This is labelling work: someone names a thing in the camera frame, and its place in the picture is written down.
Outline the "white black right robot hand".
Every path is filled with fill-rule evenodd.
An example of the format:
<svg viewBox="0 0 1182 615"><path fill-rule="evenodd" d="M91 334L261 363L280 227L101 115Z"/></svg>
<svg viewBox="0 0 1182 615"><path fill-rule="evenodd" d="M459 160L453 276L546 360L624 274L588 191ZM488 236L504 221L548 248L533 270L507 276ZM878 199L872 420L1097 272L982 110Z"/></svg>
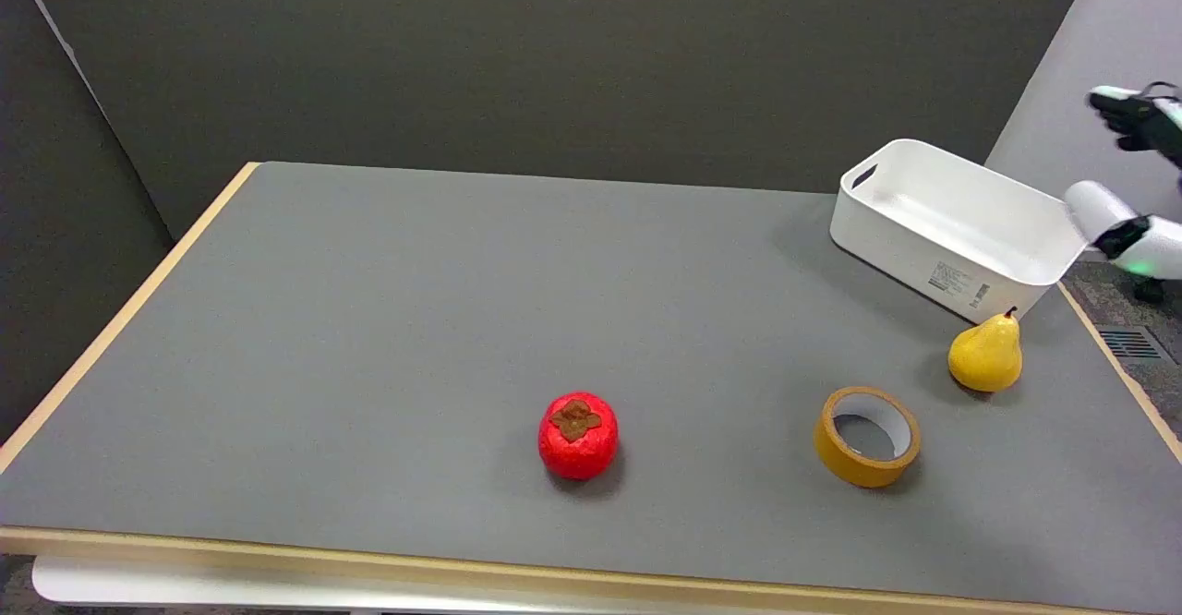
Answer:
<svg viewBox="0 0 1182 615"><path fill-rule="evenodd" d="M1154 80L1141 90L1100 85L1086 97L1116 144L1125 153L1157 153L1181 168L1178 86ZM1181 227L1156 214L1135 212L1112 190L1095 181L1069 186L1063 200L1087 245L1108 263L1139 278L1181 278Z"/></svg>

